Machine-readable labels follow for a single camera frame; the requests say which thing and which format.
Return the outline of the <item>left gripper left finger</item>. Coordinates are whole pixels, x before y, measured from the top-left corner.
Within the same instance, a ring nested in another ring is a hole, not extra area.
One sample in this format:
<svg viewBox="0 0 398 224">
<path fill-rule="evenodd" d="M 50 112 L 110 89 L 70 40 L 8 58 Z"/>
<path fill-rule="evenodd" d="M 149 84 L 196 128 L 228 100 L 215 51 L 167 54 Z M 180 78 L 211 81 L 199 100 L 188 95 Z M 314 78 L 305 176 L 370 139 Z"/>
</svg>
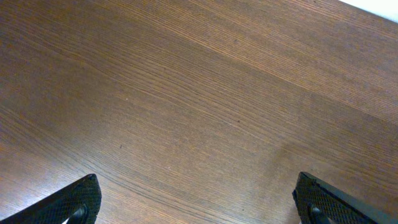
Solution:
<svg viewBox="0 0 398 224">
<path fill-rule="evenodd" d="M 1 220 L 1 224 L 94 223 L 101 206 L 95 174 L 88 174 L 37 203 Z"/>
</svg>

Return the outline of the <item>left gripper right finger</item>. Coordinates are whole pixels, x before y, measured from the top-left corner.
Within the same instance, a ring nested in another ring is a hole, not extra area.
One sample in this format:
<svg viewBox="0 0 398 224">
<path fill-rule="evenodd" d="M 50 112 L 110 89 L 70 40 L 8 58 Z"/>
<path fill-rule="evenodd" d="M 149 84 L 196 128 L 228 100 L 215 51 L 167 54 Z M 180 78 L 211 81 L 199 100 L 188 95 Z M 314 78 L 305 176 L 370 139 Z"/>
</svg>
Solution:
<svg viewBox="0 0 398 224">
<path fill-rule="evenodd" d="M 292 192 L 302 223 L 397 224 L 397 219 L 308 172 L 300 172 Z"/>
</svg>

